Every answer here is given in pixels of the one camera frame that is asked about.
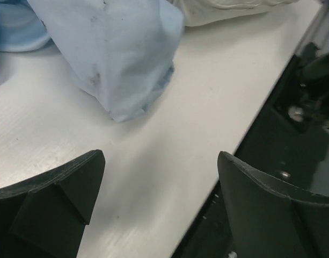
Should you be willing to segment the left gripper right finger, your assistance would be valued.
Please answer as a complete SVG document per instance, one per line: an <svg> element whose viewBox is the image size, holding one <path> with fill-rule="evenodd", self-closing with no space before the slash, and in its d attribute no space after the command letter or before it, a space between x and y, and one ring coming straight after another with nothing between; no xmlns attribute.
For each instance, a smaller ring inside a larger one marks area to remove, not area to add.
<svg viewBox="0 0 329 258"><path fill-rule="evenodd" d="M227 152L217 167L238 257L329 257L329 197Z"/></svg>

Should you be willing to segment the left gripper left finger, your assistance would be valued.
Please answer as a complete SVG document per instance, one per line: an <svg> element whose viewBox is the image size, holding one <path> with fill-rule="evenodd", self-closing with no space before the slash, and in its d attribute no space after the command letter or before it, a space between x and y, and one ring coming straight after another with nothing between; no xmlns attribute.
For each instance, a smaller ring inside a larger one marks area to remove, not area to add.
<svg viewBox="0 0 329 258"><path fill-rule="evenodd" d="M97 149L0 188L0 257L76 257L104 169Z"/></svg>

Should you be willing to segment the light blue pillowcase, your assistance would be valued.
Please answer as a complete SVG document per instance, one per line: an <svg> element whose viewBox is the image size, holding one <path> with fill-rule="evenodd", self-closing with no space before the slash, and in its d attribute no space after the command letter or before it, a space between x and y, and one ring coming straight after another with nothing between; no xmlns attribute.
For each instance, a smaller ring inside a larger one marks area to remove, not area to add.
<svg viewBox="0 0 329 258"><path fill-rule="evenodd" d="M183 31L169 1L0 1L0 52L52 41L78 87L117 122L144 115L163 93Z"/></svg>

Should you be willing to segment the white pillow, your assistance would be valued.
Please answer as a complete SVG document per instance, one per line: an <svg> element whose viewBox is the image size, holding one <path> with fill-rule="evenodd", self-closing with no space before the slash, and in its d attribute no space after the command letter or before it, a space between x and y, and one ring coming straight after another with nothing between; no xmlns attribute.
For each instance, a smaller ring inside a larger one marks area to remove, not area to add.
<svg viewBox="0 0 329 258"><path fill-rule="evenodd" d="M295 22L309 4L320 7L322 1L169 1L184 17L189 28L223 22L254 21L266 24Z"/></svg>

